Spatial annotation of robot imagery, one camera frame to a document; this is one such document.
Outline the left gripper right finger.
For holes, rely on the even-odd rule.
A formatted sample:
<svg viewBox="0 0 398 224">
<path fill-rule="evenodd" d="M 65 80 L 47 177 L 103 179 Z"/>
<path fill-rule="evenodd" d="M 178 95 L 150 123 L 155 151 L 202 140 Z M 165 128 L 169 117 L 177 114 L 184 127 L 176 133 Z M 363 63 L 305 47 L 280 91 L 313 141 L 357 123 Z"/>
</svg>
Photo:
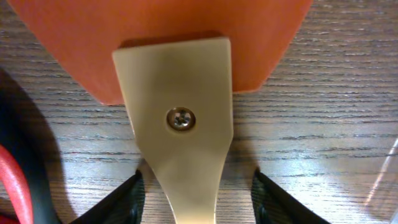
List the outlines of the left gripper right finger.
<svg viewBox="0 0 398 224">
<path fill-rule="evenodd" d="M 251 199 L 257 224 L 329 224 L 273 182 L 254 171 Z"/>
</svg>

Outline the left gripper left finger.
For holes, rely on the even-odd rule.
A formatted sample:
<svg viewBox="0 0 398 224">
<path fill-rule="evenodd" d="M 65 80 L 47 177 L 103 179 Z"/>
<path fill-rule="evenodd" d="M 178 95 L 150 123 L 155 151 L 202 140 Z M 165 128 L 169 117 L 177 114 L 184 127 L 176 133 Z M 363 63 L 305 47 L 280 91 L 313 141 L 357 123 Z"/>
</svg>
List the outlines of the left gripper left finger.
<svg viewBox="0 0 398 224">
<path fill-rule="evenodd" d="M 142 173 L 136 173 L 71 224 L 140 224 L 145 203 Z"/>
</svg>

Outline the orange scraper wooden handle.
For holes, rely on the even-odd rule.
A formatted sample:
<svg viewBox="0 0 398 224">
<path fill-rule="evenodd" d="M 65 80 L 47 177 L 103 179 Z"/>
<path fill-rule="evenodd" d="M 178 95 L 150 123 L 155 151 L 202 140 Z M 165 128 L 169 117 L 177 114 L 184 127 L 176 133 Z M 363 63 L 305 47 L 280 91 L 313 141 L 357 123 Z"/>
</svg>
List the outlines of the orange scraper wooden handle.
<svg viewBox="0 0 398 224">
<path fill-rule="evenodd" d="M 232 95 L 267 80 L 308 0 L 11 1 L 58 63 L 123 104 L 176 223 L 214 223 Z"/>
</svg>

